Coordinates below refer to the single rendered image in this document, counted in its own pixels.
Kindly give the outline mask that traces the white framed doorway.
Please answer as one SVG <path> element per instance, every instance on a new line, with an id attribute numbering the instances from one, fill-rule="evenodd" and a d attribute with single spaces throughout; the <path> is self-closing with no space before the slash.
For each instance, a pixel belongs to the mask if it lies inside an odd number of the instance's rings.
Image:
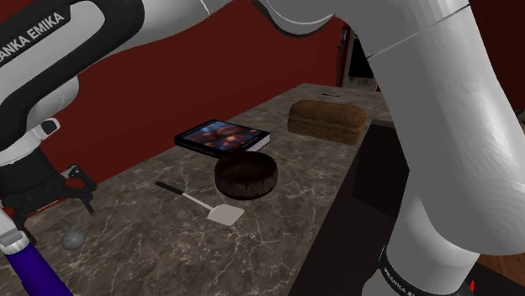
<path id="1" fill-rule="evenodd" d="M 358 36 L 344 24 L 337 46 L 336 87 L 378 92 L 379 84 L 369 66 Z"/>

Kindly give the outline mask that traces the small grey ball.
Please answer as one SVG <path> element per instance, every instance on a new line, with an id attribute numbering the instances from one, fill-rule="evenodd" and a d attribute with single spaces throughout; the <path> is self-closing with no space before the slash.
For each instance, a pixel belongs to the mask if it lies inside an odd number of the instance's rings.
<path id="1" fill-rule="evenodd" d="M 71 230 L 61 238 L 61 246 L 67 251 L 80 249 L 86 242 L 87 236 L 83 231 Z"/>

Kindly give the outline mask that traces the dark blue picture book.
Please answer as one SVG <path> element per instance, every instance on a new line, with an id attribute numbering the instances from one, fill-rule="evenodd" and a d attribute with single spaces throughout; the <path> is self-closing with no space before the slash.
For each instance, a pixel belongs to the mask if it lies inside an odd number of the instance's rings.
<path id="1" fill-rule="evenodd" d="M 217 119 L 174 136 L 175 145 L 217 159 L 241 151 L 260 151 L 269 142 L 267 131 Z"/>

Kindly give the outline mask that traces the brown bread loaf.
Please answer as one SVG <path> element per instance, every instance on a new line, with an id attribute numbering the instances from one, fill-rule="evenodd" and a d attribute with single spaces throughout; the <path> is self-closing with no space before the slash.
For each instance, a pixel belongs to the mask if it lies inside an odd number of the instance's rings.
<path id="1" fill-rule="evenodd" d="M 357 106 L 302 99 L 289 109 L 288 131 L 345 145 L 361 138 L 366 113 Z"/>

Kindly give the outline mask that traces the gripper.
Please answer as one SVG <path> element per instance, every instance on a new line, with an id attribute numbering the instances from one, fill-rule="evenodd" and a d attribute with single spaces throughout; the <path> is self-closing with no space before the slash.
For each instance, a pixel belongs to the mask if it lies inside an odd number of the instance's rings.
<path id="1" fill-rule="evenodd" d="M 67 184 L 69 181 L 81 182 L 82 186 L 71 187 Z M 0 166 L 2 203 L 16 205 L 13 207 L 13 222 L 33 245 L 37 244 L 37 240 L 24 225 L 31 212 L 31 205 L 47 205 L 59 197 L 76 198 L 90 214 L 94 214 L 91 201 L 97 188 L 97 183 L 77 164 L 58 174 L 40 148 L 13 164 Z"/>

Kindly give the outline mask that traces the black-handled white spatula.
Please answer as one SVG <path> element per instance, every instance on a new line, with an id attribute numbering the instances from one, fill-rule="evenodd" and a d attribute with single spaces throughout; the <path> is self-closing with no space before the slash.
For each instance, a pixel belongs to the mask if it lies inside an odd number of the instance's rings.
<path id="1" fill-rule="evenodd" d="M 155 182 L 155 184 L 160 188 L 164 188 L 172 193 L 188 198 L 196 204 L 203 206 L 204 208 L 209 210 L 207 219 L 220 223 L 222 225 L 232 226 L 245 213 L 243 209 L 225 203 L 217 206 L 208 205 L 196 199 L 195 197 L 185 193 L 183 190 L 170 186 L 164 182 L 157 181 Z"/>

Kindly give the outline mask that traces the dark brown wooden bowl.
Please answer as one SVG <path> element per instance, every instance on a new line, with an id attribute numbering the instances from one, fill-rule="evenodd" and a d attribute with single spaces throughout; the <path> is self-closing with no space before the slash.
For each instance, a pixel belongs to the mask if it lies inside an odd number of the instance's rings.
<path id="1" fill-rule="evenodd" d="M 253 200 L 269 194 L 278 182 L 278 165 L 257 151 L 236 152 L 215 164 L 215 186 L 228 198 Z"/>

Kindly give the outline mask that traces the blue bottle with white cap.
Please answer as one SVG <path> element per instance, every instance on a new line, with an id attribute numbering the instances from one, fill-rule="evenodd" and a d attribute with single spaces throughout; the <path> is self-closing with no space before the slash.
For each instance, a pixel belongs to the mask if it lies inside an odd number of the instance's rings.
<path id="1" fill-rule="evenodd" d="M 29 296 L 73 296 L 44 257 L 0 209 L 0 252 L 17 273 Z"/>

